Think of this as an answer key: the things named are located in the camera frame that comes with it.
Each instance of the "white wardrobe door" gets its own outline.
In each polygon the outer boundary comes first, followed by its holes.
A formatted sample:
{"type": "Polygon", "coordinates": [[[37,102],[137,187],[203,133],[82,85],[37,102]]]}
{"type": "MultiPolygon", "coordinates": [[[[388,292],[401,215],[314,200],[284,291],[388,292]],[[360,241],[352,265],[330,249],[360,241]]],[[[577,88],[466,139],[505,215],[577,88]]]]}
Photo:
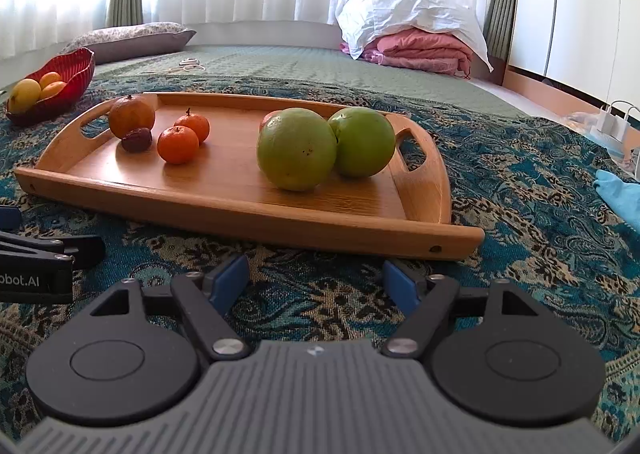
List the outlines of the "white wardrobe door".
{"type": "Polygon", "coordinates": [[[606,101],[616,52],[619,0],[556,0],[548,78],[606,101]]]}
{"type": "Polygon", "coordinates": [[[620,0],[618,48],[608,102],[626,100],[640,108],[640,0],[620,0]]]}
{"type": "Polygon", "coordinates": [[[518,0],[509,64],[545,74],[555,0],[518,0]]]}

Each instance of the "blue gripper pad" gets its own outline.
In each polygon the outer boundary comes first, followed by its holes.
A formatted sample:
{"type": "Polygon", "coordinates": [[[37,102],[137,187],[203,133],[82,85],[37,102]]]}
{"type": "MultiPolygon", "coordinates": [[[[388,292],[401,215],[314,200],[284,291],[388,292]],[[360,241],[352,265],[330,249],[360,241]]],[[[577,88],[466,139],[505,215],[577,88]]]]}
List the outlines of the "blue gripper pad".
{"type": "Polygon", "coordinates": [[[218,313],[225,315],[249,284],[249,261],[242,254],[222,266],[223,269],[209,274],[214,275],[209,302],[218,313]]]}
{"type": "Polygon", "coordinates": [[[22,214],[17,207],[0,207],[0,230],[17,230],[22,224],[22,214]]]}
{"type": "Polygon", "coordinates": [[[415,282],[388,260],[385,260],[382,266],[382,282],[386,294],[391,297],[405,317],[408,317],[420,304],[415,282]]]}

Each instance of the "floral pillowcase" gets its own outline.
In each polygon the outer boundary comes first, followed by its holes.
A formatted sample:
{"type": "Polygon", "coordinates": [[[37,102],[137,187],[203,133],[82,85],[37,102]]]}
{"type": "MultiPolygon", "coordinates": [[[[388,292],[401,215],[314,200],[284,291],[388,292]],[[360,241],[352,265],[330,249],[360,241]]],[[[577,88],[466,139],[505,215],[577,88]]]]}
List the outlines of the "floral pillowcase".
{"type": "Polygon", "coordinates": [[[96,64],[106,64],[138,56],[182,51],[195,34],[195,31],[175,22],[105,28],[76,37],[62,53],[88,48],[95,53],[96,64]]]}

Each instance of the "paisley blanket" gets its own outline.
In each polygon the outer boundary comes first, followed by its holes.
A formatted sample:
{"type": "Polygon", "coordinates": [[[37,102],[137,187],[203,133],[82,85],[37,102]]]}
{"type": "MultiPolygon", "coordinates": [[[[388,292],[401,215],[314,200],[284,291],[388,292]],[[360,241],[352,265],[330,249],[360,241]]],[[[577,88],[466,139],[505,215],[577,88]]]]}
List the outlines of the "paisley blanket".
{"type": "MultiPolygon", "coordinates": [[[[443,155],[453,220],[484,228],[486,240],[464,262],[410,262],[466,286],[508,278],[577,329],[607,361],[597,427],[614,440],[640,416],[640,239],[591,186],[594,172],[615,172],[605,151],[538,118],[509,119],[452,104],[297,80],[229,76],[95,77],[75,111],[31,129],[0,121],[0,203],[20,207],[25,235],[99,233],[108,257],[77,274],[70,306],[0,308],[0,426],[18,439],[38,418],[24,380],[25,361],[44,337],[89,299],[124,277],[145,285],[187,269],[206,269],[235,251],[250,259],[251,282],[227,321],[258,339],[334,340],[394,331],[402,314],[380,284],[382,258],[285,249],[159,228],[89,213],[25,195],[12,167],[33,165],[55,133],[92,105],[140,91],[259,94],[365,105],[410,116],[443,155]]],[[[415,148],[406,159],[420,160],[415,148]]]]}

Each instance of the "pink blanket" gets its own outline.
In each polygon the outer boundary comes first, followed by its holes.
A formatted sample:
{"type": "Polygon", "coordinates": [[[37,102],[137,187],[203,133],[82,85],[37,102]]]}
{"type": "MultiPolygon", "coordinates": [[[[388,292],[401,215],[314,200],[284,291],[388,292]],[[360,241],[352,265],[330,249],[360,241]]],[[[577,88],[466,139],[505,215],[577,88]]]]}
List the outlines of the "pink blanket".
{"type": "MultiPolygon", "coordinates": [[[[343,53],[349,53],[344,42],[343,53]]],[[[360,58],[367,62],[394,68],[420,69],[421,71],[469,76],[473,51],[448,33],[427,33],[411,28],[395,35],[386,35],[367,44],[360,58]]]]}

